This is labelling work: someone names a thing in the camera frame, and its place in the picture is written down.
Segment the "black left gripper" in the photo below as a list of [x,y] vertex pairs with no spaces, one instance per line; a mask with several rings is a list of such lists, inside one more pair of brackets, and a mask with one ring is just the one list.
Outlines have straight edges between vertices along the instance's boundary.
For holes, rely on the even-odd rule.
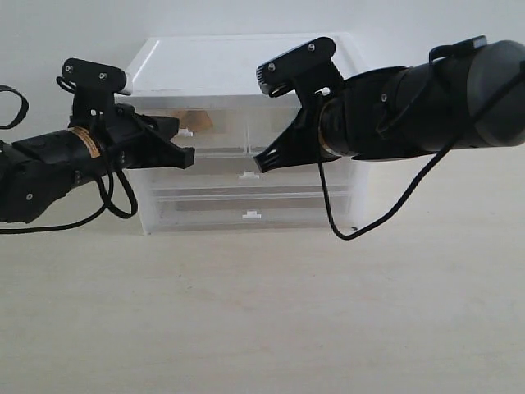
[[171,142],[180,129],[176,117],[141,115],[128,104],[91,106],[88,114],[88,137],[98,151],[88,159],[90,171],[186,169],[194,164],[195,148]]

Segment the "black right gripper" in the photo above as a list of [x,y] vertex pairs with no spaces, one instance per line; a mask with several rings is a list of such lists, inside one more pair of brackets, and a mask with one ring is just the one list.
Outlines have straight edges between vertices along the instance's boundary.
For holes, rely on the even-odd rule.
[[354,76],[323,107],[301,107],[292,122],[254,161],[262,173],[324,160],[392,160],[394,149],[377,133],[389,76]]

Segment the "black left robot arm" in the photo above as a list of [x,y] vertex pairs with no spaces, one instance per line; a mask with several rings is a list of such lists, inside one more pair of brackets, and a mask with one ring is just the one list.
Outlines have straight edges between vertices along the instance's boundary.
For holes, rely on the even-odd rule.
[[176,117],[139,114],[127,104],[66,129],[1,144],[1,221],[29,224],[72,190],[113,181],[126,169],[194,164],[195,150],[173,141]]

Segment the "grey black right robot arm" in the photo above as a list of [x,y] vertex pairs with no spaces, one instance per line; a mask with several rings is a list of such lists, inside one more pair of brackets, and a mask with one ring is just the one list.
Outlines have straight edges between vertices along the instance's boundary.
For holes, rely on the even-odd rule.
[[295,92],[295,119],[256,158],[263,172],[347,157],[385,162],[524,141],[524,47],[477,36],[433,48],[418,66],[344,78],[321,36],[263,63],[260,90]]

